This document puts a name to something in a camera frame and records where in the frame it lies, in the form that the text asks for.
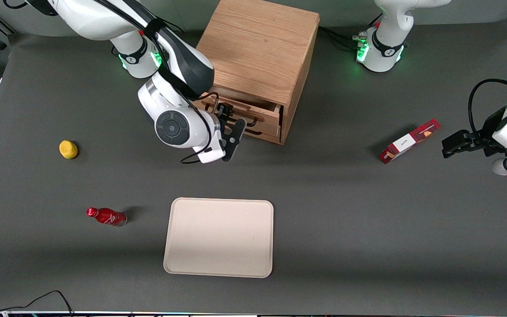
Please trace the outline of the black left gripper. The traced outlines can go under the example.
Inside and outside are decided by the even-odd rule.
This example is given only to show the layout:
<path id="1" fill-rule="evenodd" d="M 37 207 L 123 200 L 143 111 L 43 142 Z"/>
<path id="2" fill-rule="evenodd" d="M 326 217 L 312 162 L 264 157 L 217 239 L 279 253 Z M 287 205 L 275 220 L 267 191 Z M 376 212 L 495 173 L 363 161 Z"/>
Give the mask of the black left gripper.
<path id="1" fill-rule="evenodd" d="M 459 130 L 443 139 L 443 158 L 449 158 L 457 153 L 481 151 L 485 157 L 506 155 L 507 149 L 492 137 L 492 130 L 471 128 Z"/>

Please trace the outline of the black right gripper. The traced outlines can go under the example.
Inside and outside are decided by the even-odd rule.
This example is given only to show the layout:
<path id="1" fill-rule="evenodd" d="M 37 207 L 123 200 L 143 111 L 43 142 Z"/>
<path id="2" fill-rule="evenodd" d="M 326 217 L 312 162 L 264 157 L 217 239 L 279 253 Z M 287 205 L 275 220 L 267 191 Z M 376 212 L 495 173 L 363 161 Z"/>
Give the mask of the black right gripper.
<path id="1" fill-rule="evenodd" d="M 213 158 L 215 161 L 230 161 L 246 130 L 247 120 L 243 117 L 232 117 L 233 108 L 229 103 L 219 103 L 217 105 L 217 115 L 222 116 L 222 118 L 213 115 Z M 226 123 L 228 125 L 232 124 L 229 134 L 224 132 Z"/>

